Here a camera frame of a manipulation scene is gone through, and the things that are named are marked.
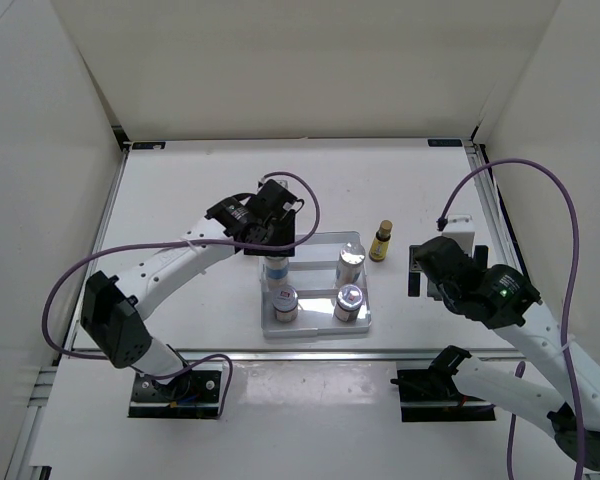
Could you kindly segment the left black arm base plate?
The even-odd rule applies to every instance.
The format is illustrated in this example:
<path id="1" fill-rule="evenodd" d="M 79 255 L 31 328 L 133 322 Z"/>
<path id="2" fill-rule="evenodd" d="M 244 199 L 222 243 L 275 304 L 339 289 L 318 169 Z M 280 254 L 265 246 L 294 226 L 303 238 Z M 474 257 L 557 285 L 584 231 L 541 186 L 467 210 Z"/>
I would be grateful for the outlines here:
<path id="1" fill-rule="evenodd" d="M 219 417 L 224 366 L 209 362 L 185 375 L 184 381 L 170 385 L 151 382 L 136 374 L 128 406 L 129 418 L 211 420 Z"/>

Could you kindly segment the tall silver-lid jar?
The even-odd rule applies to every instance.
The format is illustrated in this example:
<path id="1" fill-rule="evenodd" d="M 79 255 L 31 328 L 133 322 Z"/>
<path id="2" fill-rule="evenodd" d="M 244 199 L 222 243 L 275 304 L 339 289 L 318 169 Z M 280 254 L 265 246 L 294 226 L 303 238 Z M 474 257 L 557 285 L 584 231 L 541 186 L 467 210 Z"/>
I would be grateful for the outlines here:
<path id="1" fill-rule="evenodd" d="M 264 258 L 265 282 L 269 290 L 274 290 L 288 282 L 289 260 L 287 257 Z"/>
<path id="2" fill-rule="evenodd" d="M 358 242 L 347 242 L 339 251 L 336 265 L 335 286 L 355 284 L 362 272 L 366 251 Z"/>

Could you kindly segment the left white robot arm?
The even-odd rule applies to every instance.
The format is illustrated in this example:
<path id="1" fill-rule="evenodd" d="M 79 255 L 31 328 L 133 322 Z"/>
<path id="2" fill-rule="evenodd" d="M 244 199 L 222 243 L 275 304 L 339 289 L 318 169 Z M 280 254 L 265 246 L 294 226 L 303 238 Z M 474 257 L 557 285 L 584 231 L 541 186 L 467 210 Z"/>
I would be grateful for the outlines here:
<path id="1" fill-rule="evenodd" d="M 164 248 L 115 275 L 97 271 L 85 287 L 80 324 L 117 369 L 131 367 L 151 378 L 168 400 L 186 395 L 184 361 L 153 337 L 146 320 L 195 276 L 236 253 L 265 256 L 295 239 L 296 206 L 302 199 L 269 179 L 255 194 L 235 194 L 210 207 L 183 236 L 184 246 Z"/>

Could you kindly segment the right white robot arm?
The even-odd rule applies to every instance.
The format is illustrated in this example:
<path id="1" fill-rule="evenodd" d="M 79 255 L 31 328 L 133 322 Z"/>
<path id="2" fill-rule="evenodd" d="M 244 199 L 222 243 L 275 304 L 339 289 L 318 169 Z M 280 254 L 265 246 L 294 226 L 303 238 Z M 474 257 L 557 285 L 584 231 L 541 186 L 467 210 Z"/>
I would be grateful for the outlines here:
<path id="1" fill-rule="evenodd" d="M 412 247 L 411 260 L 451 313 L 510 343 L 550 384 L 505 374 L 450 345 L 429 366 L 432 393 L 490 402 L 544 431 L 584 468 L 600 471 L 600 366 L 576 342 L 562 343 L 558 323 L 531 282 L 510 266 L 481 264 L 445 236 Z"/>

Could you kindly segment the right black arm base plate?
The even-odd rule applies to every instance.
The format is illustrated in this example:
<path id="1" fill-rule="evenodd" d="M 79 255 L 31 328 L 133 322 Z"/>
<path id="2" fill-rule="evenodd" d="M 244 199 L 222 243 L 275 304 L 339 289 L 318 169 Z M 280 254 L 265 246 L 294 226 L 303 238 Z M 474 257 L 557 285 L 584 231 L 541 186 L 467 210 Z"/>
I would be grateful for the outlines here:
<path id="1" fill-rule="evenodd" d="M 490 422 L 495 406 L 461 394 L 453 382 L 427 369 L 402 369 L 390 383 L 397 388 L 403 423 Z"/>

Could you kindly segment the small yellow-label bottle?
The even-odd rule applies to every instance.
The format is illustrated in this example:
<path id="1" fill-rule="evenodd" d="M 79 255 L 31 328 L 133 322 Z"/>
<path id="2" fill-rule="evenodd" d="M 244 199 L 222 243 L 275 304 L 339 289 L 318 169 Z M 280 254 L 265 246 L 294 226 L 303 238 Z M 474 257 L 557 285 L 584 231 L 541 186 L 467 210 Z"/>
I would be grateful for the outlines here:
<path id="1" fill-rule="evenodd" d="M 369 258 L 372 261 L 381 262 L 386 258 L 392 229 L 393 224 L 390 220 L 381 221 L 369 250 Z"/>

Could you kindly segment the short white-lid spice jar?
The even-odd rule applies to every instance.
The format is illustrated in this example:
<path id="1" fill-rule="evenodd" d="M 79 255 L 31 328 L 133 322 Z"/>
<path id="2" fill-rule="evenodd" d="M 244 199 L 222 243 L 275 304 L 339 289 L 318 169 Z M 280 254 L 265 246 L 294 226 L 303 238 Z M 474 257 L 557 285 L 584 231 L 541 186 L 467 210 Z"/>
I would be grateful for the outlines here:
<path id="1" fill-rule="evenodd" d="M 277 287 L 271 294 L 274 318 L 281 323 L 292 322 L 298 315 L 298 293 L 291 285 Z"/>
<path id="2" fill-rule="evenodd" d="M 352 322 L 358 318 L 364 305 L 364 294 L 355 284 L 343 285 L 336 296 L 334 317 L 341 322 Z"/>

